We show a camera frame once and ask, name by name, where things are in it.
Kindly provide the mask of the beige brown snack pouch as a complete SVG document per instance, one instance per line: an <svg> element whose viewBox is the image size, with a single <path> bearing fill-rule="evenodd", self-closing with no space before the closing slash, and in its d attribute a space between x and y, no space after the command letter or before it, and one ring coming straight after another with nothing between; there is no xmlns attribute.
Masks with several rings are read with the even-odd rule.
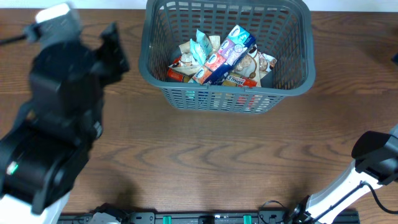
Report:
<svg viewBox="0 0 398 224"><path fill-rule="evenodd" d="M220 47L221 37L219 35L208 36L212 51L215 53ZM169 68L184 75L192 76L200 68L200 64L194 59L190 51L190 41L179 45L181 56L177 57L174 62L169 65Z"/></svg>

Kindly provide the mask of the mint green packet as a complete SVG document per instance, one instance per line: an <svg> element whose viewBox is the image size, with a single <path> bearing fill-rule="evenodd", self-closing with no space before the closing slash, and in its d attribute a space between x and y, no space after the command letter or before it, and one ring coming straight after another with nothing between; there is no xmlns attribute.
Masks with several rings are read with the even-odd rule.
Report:
<svg viewBox="0 0 398 224"><path fill-rule="evenodd" d="M212 54L213 47L208 36L197 29L196 40L190 39L190 53L200 65L204 65Z"/></svg>

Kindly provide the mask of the Kleenex tissue multipack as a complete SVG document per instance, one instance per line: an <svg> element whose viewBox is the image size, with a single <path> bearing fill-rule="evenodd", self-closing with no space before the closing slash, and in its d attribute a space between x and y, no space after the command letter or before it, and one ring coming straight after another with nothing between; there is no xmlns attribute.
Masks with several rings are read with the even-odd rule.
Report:
<svg viewBox="0 0 398 224"><path fill-rule="evenodd" d="M201 85L221 85L255 44L256 39L252 34L235 25L218 50L194 74L193 80Z"/></svg>

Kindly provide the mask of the red yellow packet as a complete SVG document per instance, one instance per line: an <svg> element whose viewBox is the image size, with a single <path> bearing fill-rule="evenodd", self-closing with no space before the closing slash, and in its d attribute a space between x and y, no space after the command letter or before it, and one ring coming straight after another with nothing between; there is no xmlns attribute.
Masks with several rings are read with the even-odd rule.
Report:
<svg viewBox="0 0 398 224"><path fill-rule="evenodd" d="M180 83L197 83L194 79L194 72L196 71L199 66L198 65L191 65L185 66L183 62L180 60L181 56L177 57L173 64L169 66L167 72L167 79L169 82L180 82ZM222 78L216 85L223 85L223 86L236 86L236 87L254 87L257 85L257 82L246 78L242 75L237 73L231 72L225 78Z"/></svg>

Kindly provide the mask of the cookie snack pouch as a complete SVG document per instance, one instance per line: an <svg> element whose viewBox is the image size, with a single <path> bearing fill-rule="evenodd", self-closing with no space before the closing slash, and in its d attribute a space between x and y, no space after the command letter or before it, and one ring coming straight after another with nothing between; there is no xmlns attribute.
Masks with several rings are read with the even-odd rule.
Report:
<svg viewBox="0 0 398 224"><path fill-rule="evenodd" d="M261 87L259 53L256 44L253 45L246 56L235 66L233 72L254 80L257 83L256 86Z"/></svg>
<svg viewBox="0 0 398 224"><path fill-rule="evenodd" d="M259 75L260 79L264 78L269 72L273 70L277 63L277 59L265 53L259 54Z"/></svg>

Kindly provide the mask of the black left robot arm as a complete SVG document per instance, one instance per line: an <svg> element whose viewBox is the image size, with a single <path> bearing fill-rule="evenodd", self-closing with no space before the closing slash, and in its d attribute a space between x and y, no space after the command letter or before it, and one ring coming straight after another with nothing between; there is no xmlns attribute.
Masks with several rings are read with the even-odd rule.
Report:
<svg viewBox="0 0 398 224"><path fill-rule="evenodd" d="M29 75L32 98L1 140L1 222L55 223L102 135L104 50L46 46Z"/></svg>

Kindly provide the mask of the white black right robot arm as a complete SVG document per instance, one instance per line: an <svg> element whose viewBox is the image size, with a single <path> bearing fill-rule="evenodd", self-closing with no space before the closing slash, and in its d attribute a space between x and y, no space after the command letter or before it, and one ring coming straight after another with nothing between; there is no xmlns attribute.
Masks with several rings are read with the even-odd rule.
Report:
<svg viewBox="0 0 398 224"><path fill-rule="evenodd" d="M301 73L308 72L297 88L249 88L222 87L217 85L183 84L172 87L164 83L162 91L170 104L188 110L214 110L236 113L264 113L286 96L297 96L306 92L315 80L313 61L299 66ZM382 187L381 179L359 170L352 162L349 167L329 187L317 194L320 199L316 210L309 208L311 201L306 199L293 216L295 223L331 223L342 209L368 192Z"/></svg>

